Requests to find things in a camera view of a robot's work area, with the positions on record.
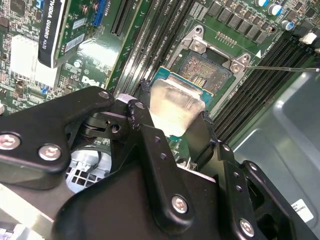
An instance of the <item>black mounting arm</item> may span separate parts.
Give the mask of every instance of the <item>black mounting arm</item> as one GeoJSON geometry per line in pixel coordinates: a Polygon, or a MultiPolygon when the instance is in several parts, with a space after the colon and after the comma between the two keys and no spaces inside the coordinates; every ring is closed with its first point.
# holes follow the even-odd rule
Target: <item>black mounting arm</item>
{"type": "Polygon", "coordinates": [[[98,87],[0,121],[0,182],[43,194],[63,181],[72,151],[110,139],[112,174],[61,207],[54,240],[317,239],[258,166],[235,161],[204,113],[186,138],[205,175],[177,167],[142,102],[98,87]]]}

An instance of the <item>green circuit board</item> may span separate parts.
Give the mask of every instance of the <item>green circuit board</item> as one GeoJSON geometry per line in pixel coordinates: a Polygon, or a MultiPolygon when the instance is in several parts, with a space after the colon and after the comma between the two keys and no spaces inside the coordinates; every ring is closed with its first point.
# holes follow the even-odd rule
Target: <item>green circuit board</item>
{"type": "MultiPolygon", "coordinates": [[[[0,16],[9,22],[6,27],[0,21],[0,100],[5,106],[4,115],[88,86],[99,86],[115,95],[133,94],[141,79],[151,80],[160,66],[167,67],[182,39],[196,26],[203,27],[204,41],[229,56],[237,58],[241,54],[249,54],[250,65],[258,65],[285,32],[283,21],[295,26],[307,21],[312,29],[320,29],[317,0],[272,0],[263,7],[256,6],[255,1],[243,0],[109,0],[101,25],[92,28],[92,37],[57,68],[54,84],[47,84],[34,80],[33,73],[31,77],[19,77],[13,72],[14,61],[11,59],[15,36],[23,36],[38,44],[43,24],[43,10],[38,2],[2,0],[0,4],[0,16]],[[214,13],[214,4],[220,6],[219,14],[214,13]],[[271,4],[282,6],[278,16],[269,15],[271,4]],[[126,19],[121,23],[123,26],[118,24],[115,27],[115,20],[119,16],[123,18],[123,14],[119,14],[123,6],[128,11],[126,19]],[[234,16],[239,17],[237,27],[230,23],[234,16]],[[240,28],[242,23],[249,24],[255,34],[243,31],[240,28]],[[257,34],[263,35],[263,40],[258,40],[257,34]]],[[[65,32],[72,34],[68,27],[65,32]]],[[[170,66],[170,71],[182,72],[190,52],[183,49],[170,66]]],[[[209,58],[210,50],[205,54],[209,58]]],[[[245,72],[239,86],[249,74],[250,71],[245,72]]],[[[231,76],[215,89],[208,111],[224,96],[235,79],[231,76]]],[[[184,143],[181,142],[181,139],[170,140],[177,158],[188,155],[185,154],[186,146],[182,147],[184,143]]]]}

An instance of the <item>white label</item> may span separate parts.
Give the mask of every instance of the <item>white label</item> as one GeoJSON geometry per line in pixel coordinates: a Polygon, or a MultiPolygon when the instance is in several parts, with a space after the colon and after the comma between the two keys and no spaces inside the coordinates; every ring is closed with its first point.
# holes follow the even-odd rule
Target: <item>white label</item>
{"type": "Polygon", "coordinates": [[[79,20],[75,21],[75,22],[73,23],[72,30],[81,27],[83,24],[86,23],[86,20],[87,20],[87,19],[84,17],[84,18],[82,18],[82,19],[79,19],[79,20]]]}
{"type": "Polygon", "coordinates": [[[311,211],[302,199],[296,201],[294,204],[291,205],[291,207],[293,207],[293,209],[305,223],[314,218],[311,211]]]}
{"type": "Polygon", "coordinates": [[[73,47],[75,47],[76,45],[82,43],[82,41],[84,40],[85,38],[85,34],[82,34],[78,37],[76,37],[75,39],[71,40],[70,42],[68,42],[65,46],[65,50],[64,52],[67,52],[69,51],[70,49],[72,49],[73,47]]]}

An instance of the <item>motherboard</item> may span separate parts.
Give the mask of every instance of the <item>motherboard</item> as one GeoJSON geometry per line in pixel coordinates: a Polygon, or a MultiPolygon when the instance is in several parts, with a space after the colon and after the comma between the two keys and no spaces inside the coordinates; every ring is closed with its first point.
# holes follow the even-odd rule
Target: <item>motherboard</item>
{"type": "MultiPolygon", "coordinates": [[[[218,138],[230,142],[297,77],[247,66],[312,65],[319,7],[318,0],[2,0],[0,113],[88,86],[135,95],[142,81],[152,101],[168,77],[175,93],[195,95],[180,109],[204,102],[191,121],[207,111],[218,138]]],[[[183,129],[168,135],[176,160],[188,158],[183,129]]]]}

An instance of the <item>black memory slot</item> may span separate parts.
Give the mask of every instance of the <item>black memory slot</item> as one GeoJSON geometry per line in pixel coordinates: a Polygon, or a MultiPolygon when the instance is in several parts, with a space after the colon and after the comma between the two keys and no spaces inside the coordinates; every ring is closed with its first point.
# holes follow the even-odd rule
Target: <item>black memory slot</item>
{"type": "MultiPolygon", "coordinates": [[[[149,11],[155,10],[155,8],[157,8],[157,9],[164,9],[164,7],[165,7],[165,5],[166,5],[167,2],[169,3],[170,0],[166,0],[166,1],[165,1],[165,0],[159,0],[154,7],[151,6],[151,7],[149,8],[149,11]]],[[[147,29],[150,29],[150,30],[146,31],[145,34],[143,34],[143,35],[140,35],[140,34],[139,34],[139,35],[140,35],[140,38],[142,38],[142,44],[141,44],[141,46],[139,47],[139,49],[137,49],[137,50],[139,51],[139,53],[138,53],[138,56],[135,58],[135,60],[134,60],[134,62],[133,62],[133,64],[132,64],[132,67],[130,68],[130,72],[129,72],[128,77],[127,77],[128,79],[131,79],[131,78],[134,77],[134,74],[135,74],[136,70],[137,70],[138,67],[139,67],[142,53],[143,53],[144,49],[145,49],[145,48],[148,46],[148,44],[149,44],[149,39],[150,39],[151,34],[152,34],[152,31],[151,31],[151,30],[153,30],[153,29],[156,27],[156,23],[157,23],[157,20],[159,19],[160,14],[161,14],[161,11],[160,11],[160,10],[159,10],[159,11],[156,11],[154,17],[152,18],[152,21],[151,21],[151,23],[150,23],[150,26],[147,28],[147,29]]],[[[125,92],[127,91],[127,88],[130,86],[130,83],[131,83],[131,82],[133,82],[133,81],[130,80],[130,81],[128,81],[128,82],[125,83],[125,85],[124,85],[124,87],[123,87],[123,89],[124,89],[125,92]]]]}
{"type": "Polygon", "coordinates": [[[151,78],[154,76],[159,66],[161,65],[163,58],[165,58],[169,53],[170,46],[174,37],[176,36],[178,28],[182,24],[182,21],[185,19],[185,16],[194,1],[195,0],[181,0],[179,2],[178,7],[174,11],[169,21],[169,26],[166,30],[166,33],[160,39],[158,45],[155,48],[155,54],[154,56],[152,56],[150,64],[148,64],[148,66],[152,66],[152,69],[148,76],[148,81],[151,80],[151,78]]]}
{"type": "Polygon", "coordinates": [[[160,41],[161,37],[166,32],[170,19],[173,16],[178,3],[179,1],[177,0],[176,1],[166,0],[164,8],[162,9],[160,14],[160,16],[163,16],[163,17],[159,17],[157,19],[157,22],[155,24],[156,27],[152,31],[150,40],[148,41],[148,46],[147,48],[145,48],[145,52],[142,54],[142,57],[144,58],[144,64],[143,64],[142,70],[139,73],[139,77],[137,79],[142,79],[142,77],[145,75],[146,71],[148,70],[148,66],[151,62],[152,54],[156,52],[157,43],[160,41]]]}
{"type": "Polygon", "coordinates": [[[134,0],[121,0],[118,12],[114,19],[111,33],[120,36],[126,23],[129,11],[132,9],[134,0]]]}
{"type": "MultiPolygon", "coordinates": [[[[289,33],[285,33],[260,65],[299,68],[311,55],[308,47],[300,45],[289,33]]],[[[288,71],[253,70],[214,118],[213,127],[218,138],[229,143],[261,109],[273,102],[275,94],[293,74],[288,71]]]]}
{"type": "MultiPolygon", "coordinates": [[[[279,49],[280,47],[282,47],[285,43],[287,42],[286,39],[280,39],[278,40],[278,42],[275,44],[275,46],[273,47],[274,49],[279,49]]],[[[261,66],[269,66],[270,63],[274,60],[275,56],[274,54],[267,54],[263,60],[260,62],[261,66]]],[[[220,113],[218,114],[218,116],[216,116],[214,119],[216,120],[216,128],[217,129],[221,129],[221,126],[223,124],[223,121],[225,118],[227,118],[229,116],[229,114],[231,114],[231,112],[234,111],[234,108],[237,106],[237,103],[244,98],[247,95],[247,92],[249,91],[249,89],[252,87],[252,85],[255,84],[255,82],[260,79],[260,75],[264,73],[264,70],[254,70],[249,78],[250,81],[245,81],[243,83],[243,85],[241,86],[241,93],[242,95],[238,96],[238,97],[233,97],[230,99],[230,101],[227,103],[227,105],[229,107],[225,107],[223,109],[223,111],[220,111],[220,113]]]]}

